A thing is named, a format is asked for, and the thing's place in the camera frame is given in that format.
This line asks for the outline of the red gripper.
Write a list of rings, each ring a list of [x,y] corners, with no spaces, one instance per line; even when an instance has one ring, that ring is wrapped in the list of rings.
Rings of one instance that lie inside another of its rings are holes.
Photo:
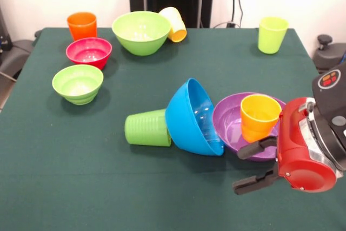
[[[280,115],[278,141],[268,136],[242,147],[237,156],[248,159],[264,152],[267,147],[277,146],[278,174],[274,170],[263,176],[251,176],[232,184],[235,194],[243,195],[272,185],[279,177],[293,189],[308,193],[320,193],[331,189],[337,182],[336,170],[323,162],[314,160],[309,153],[305,137],[315,143],[307,125],[307,103],[312,98],[300,97],[288,102]]]

